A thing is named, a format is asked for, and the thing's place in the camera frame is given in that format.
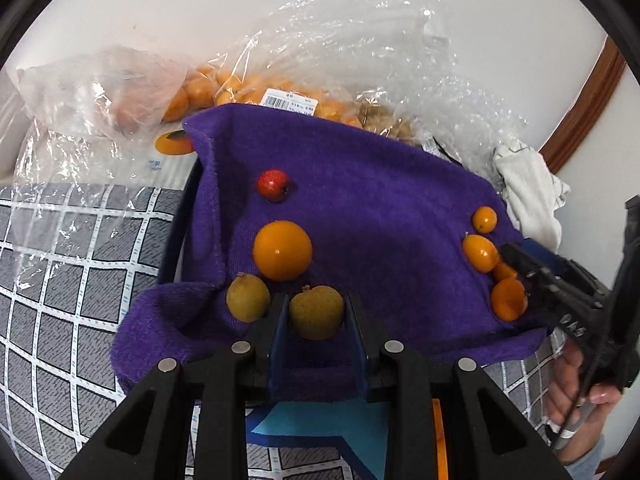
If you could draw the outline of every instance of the human hand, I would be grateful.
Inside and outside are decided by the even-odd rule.
[[[554,379],[549,385],[544,402],[546,415],[558,426],[564,423],[564,418],[580,390],[579,369],[583,359],[580,349],[571,340],[567,340],[562,355],[554,363]],[[589,391],[587,398],[596,404],[596,408],[558,453],[558,458],[563,463],[578,460],[598,443],[607,415],[622,398],[622,394],[612,384],[596,384]],[[569,422],[573,424],[579,419],[578,409],[573,412]]]

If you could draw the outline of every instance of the pear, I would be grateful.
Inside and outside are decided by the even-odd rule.
[[[264,316],[271,297],[263,280],[252,274],[239,272],[226,291],[226,306],[231,315],[244,323]]]
[[[334,336],[344,319],[344,300],[330,286],[306,286],[289,304],[289,320],[293,329],[311,341]]]

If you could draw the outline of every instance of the gray sleeve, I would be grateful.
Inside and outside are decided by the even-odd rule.
[[[600,463],[604,437],[601,436],[598,443],[585,456],[579,458],[571,465],[564,466],[574,480],[593,480],[596,469]]]

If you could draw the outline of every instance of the white wall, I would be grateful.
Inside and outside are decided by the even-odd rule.
[[[209,59],[291,0],[55,0],[20,42],[28,68],[123,43]],[[442,0],[460,69],[529,120],[538,148],[589,75],[605,34],[578,0]]]
[[[625,201],[640,194],[640,86],[628,68],[586,140],[559,173],[571,187],[560,253],[612,285],[622,260]],[[640,415],[640,381],[605,427],[604,456],[615,455]]]

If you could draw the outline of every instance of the finger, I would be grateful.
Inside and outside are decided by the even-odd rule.
[[[589,391],[589,400],[593,404],[612,404],[615,406],[622,393],[612,384],[596,384]]]
[[[571,410],[574,405],[573,398],[567,397],[564,391],[562,391],[562,388],[560,388],[558,383],[555,382],[549,385],[549,390],[547,391],[546,395],[550,402],[550,408],[555,408],[561,414],[561,420],[560,422],[558,422],[558,424],[562,424],[567,413],[569,413],[569,410]],[[574,410],[571,418],[569,419],[569,422],[573,424],[574,422],[578,422],[579,419],[580,415],[578,414],[577,410]]]
[[[595,410],[591,412],[591,415],[587,417],[586,422],[588,424],[604,422],[609,416],[609,413],[611,413],[613,411],[613,408],[615,407],[615,404],[600,404]]]
[[[562,426],[564,424],[565,413],[562,412],[558,407],[553,403],[552,400],[549,400],[545,403],[545,414],[549,420],[556,423],[558,426]],[[571,416],[571,424],[575,424],[580,419],[580,415],[575,412]]]
[[[578,368],[567,362],[564,356],[554,363],[554,378],[567,397],[573,399],[578,394],[580,390]]]
[[[564,348],[562,349],[562,358],[569,363],[574,368],[580,368],[582,361],[584,361],[584,355],[578,345],[575,344],[570,339],[566,340],[564,343]]]

